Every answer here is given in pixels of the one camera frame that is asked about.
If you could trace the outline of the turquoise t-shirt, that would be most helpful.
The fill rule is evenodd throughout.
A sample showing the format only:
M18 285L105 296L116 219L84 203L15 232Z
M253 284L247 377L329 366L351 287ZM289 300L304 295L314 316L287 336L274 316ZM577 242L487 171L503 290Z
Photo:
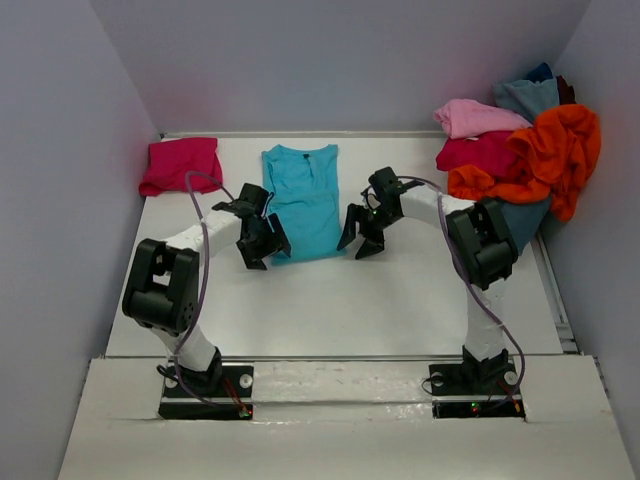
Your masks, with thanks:
M274 266L343 256L338 186L338 146L296 150L276 145L261 154L263 187L273 195L275 214L291 245L289 255L272 257Z

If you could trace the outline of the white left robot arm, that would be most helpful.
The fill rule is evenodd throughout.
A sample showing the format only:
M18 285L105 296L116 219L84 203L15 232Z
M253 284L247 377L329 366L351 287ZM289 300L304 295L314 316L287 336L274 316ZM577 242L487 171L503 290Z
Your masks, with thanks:
M265 270L264 259L291 255L272 195L246 183L237 198L208 213L192 203L197 223L164 240L144 239L136 247L122 299L123 314L151 331L173 363L165 375L196 398L215 392L223 379L221 353L199 327L210 261L235 246L249 270Z

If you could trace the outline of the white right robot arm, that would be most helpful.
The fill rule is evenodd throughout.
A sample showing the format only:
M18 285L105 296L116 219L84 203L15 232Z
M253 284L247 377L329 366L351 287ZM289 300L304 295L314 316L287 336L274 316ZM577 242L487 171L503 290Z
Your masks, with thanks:
M467 294L467 333L458 363L433 364L425 380L436 396L483 395L499 384L517 389L520 378L507 347L515 342L499 317L505 282L519 253L499 202L457 199L434 182L399 176L390 167L374 172L361 194L362 203L347 207L343 250L363 240L357 259L381 253L384 231L408 218L443 233L456 274Z

